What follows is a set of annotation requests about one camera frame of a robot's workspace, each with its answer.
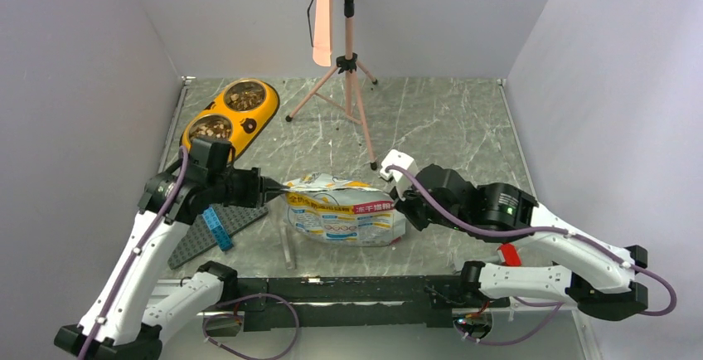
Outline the pet food bag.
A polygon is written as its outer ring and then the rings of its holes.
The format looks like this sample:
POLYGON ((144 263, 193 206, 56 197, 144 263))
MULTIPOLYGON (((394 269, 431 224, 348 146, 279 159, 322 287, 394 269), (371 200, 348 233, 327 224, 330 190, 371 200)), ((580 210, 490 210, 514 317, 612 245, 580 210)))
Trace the pet food bag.
POLYGON ((388 246, 406 233, 406 219, 390 195, 327 173, 285 183, 284 221, 308 238, 341 246, 388 246))

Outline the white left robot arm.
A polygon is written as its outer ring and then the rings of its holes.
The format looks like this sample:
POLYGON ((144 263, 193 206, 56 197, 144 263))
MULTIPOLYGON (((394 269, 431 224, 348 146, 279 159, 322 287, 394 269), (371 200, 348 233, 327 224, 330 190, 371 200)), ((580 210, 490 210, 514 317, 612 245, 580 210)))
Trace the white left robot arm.
POLYGON ((157 359, 196 314, 229 309, 242 298, 237 271, 207 261, 185 285, 148 304, 168 258, 207 208, 261 208, 288 191, 259 168, 234 168, 233 153, 226 141, 198 139, 147 181, 104 288, 79 322, 59 328, 56 347, 78 359, 157 359))

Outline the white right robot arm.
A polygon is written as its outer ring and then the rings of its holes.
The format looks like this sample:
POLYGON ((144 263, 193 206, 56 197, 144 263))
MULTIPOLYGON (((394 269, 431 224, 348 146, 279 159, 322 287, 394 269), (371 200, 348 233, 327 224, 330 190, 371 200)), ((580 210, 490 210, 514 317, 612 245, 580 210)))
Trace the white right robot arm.
POLYGON ((635 280, 645 266, 641 246, 611 246, 559 219, 527 192, 507 183, 475 186, 453 169, 431 164, 418 173, 393 165, 391 196, 417 230, 440 225, 480 241, 532 248, 542 267, 463 263, 457 292, 467 306, 520 297, 574 305, 596 319, 621 321, 648 309, 648 290, 635 280))

